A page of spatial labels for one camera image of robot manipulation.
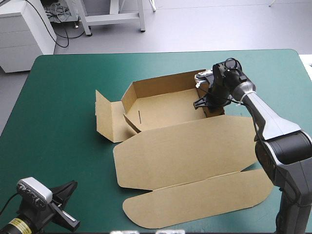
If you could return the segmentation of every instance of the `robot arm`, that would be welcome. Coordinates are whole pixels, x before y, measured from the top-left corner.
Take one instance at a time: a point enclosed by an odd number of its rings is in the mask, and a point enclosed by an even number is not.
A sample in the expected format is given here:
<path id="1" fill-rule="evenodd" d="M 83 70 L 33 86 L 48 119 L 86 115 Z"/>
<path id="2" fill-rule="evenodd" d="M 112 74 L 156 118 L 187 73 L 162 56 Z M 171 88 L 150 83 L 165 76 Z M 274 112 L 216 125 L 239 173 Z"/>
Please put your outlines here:
<path id="1" fill-rule="evenodd" d="M 210 109 L 236 100 L 253 117 L 255 153 L 282 198 L 276 217 L 278 234 L 304 234 L 312 204 L 312 139 L 301 128 L 275 113 L 255 92 L 255 85 L 234 58 L 197 74 L 197 87 L 209 83 L 207 94 L 194 107 Z"/>

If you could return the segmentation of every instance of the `white cabinet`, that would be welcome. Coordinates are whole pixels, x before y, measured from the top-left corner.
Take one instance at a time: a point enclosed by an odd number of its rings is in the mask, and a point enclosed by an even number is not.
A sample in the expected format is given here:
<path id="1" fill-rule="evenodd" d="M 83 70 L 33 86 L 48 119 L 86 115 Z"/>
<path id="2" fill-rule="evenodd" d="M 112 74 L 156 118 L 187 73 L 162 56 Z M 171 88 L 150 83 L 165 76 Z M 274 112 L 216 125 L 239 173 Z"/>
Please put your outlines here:
<path id="1" fill-rule="evenodd" d="M 29 0 L 39 11 L 51 35 L 56 35 L 40 0 Z M 23 0 L 0 7 L 0 66 L 5 72 L 28 71 L 40 55 L 52 55 L 55 42 L 34 8 Z"/>

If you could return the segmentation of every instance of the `white metal frame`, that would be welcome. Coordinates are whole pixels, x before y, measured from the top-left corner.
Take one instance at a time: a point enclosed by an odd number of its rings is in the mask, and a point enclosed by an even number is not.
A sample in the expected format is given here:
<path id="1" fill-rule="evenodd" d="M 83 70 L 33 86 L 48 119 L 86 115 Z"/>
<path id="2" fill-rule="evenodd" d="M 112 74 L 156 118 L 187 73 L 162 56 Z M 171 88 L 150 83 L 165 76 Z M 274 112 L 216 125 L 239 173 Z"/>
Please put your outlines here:
<path id="1" fill-rule="evenodd" d="M 149 0 L 153 11 L 156 11 L 154 0 Z M 141 32 L 145 32 L 143 1 L 137 0 L 138 13 L 120 13 L 125 0 L 120 5 L 119 0 L 111 0 L 109 15 L 88 16 L 84 7 L 83 0 L 75 0 L 78 14 L 80 16 L 84 31 L 86 35 L 92 35 L 90 26 L 106 25 L 117 23 L 129 23 L 133 21 L 140 21 Z"/>

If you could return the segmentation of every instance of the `yellow label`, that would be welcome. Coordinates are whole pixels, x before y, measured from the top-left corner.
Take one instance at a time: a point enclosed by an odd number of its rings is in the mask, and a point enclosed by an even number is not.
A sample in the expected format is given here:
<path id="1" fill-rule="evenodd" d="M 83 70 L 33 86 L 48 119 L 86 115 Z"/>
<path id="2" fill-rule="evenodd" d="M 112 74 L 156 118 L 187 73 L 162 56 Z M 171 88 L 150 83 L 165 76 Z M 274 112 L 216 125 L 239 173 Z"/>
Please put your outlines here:
<path id="1" fill-rule="evenodd" d="M 31 234 L 29 226 L 21 219 L 15 218 L 9 224 L 15 226 L 22 234 Z"/>

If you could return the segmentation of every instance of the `cardboard box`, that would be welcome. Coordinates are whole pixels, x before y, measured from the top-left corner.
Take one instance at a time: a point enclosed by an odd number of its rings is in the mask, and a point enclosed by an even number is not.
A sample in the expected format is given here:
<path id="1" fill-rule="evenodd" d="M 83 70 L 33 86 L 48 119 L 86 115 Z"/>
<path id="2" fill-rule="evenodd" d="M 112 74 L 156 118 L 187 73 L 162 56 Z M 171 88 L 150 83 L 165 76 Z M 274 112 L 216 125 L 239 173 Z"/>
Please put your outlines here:
<path id="1" fill-rule="evenodd" d="M 194 109 L 205 94 L 195 88 L 201 71 L 135 81 L 117 102 L 96 91 L 97 131 L 124 141 L 114 148 L 118 184 L 152 191 L 123 203 L 139 226 L 163 228 L 252 207 L 271 192 L 262 169 L 241 172 L 257 161 L 252 119 Z"/>
<path id="2" fill-rule="evenodd" d="M 251 118 L 217 116 L 145 130 L 114 148 L 121 187 L 152 192 L 123 203 L 144 228 L 252 207 L 271 192 L 262 169 L 241 172 L 257 161 Z"/>
<path id="3" fill-rule="evenodd" d="M 96 91 L 97 131 L 116 143 L 140 131 L 223 114 L 223 108 L 194 109 L 193 102 L 204 95 L 195 88 L 194 75 L 201 71 L 135 81 L 117 102 Z"/>

